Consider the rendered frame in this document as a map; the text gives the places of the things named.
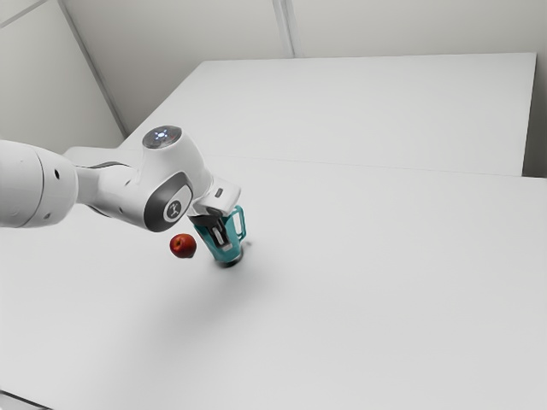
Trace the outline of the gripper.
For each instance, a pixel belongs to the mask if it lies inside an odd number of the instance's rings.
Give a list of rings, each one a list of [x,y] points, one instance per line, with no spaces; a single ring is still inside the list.
[[[194,226],[201,226],[210,230],[210,235],[218,249],[227,251],[232,247],[232,243],[222,218],[222,212],[216,208],[206,208],[206,214],[189,216],[189,220]]]

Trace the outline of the teal faceted mug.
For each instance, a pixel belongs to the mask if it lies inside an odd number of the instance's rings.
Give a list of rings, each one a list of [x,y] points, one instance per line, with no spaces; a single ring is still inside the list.
[[[228,216],[223,216],[222,219],[232,243],[232,247],[227,251],[222,251],[215,246],[215,241],[211,237],[209,229],[201,226],[194,226],[194,228],[215,261],[222,266],[230,266],[236,264],[243,256],[243,241],[246,237],[244,210],[236,205],[233,211]]]

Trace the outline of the red apple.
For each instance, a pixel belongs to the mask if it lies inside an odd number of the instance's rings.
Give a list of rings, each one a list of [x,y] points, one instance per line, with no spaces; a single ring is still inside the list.
[[[171,253],[180,259],[190,259],[197,251],[197,242],[187,233],[174,235],[169,242]]]

